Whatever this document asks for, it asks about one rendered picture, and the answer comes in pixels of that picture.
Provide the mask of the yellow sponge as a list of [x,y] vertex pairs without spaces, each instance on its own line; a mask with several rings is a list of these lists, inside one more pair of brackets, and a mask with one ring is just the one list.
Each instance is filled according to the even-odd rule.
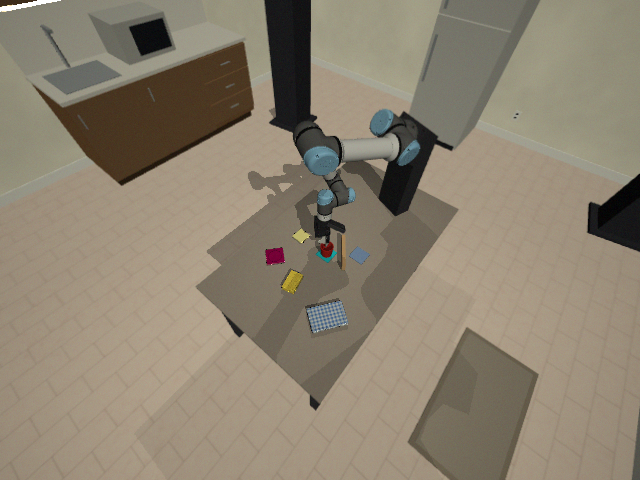
[[302,279],[303,279],[302,274],[291,270],[291,272],[289,273],[288,277],[286,278],[285,282],[282,285],[282,289],[294,294],[300,282],[302,281]]

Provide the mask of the magenta square coaster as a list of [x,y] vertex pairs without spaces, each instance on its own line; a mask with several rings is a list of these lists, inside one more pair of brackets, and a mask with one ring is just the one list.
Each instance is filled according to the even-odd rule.
[[267,265],[285,263],[283,248],[265,250]]

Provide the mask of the red cup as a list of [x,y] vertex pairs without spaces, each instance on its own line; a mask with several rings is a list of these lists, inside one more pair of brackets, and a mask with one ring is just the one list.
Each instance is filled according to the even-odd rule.
[[[323,256],[323,257],[328,258],[328,257],[330,257],[330,256],[332,255],[333,248],[334,248],[333,243],[331,243],[331,242],[329,241],[329,244],[328,244],[328,246],[327,246],[327,247],[325,247],[325,244],[322,244],[322,243],[321,243],[321,246],[320,246],[320,247],[321,247],[321,254],[322,254],[322,256]],[[329,250],[330,250],[330,251],[329,251]]]

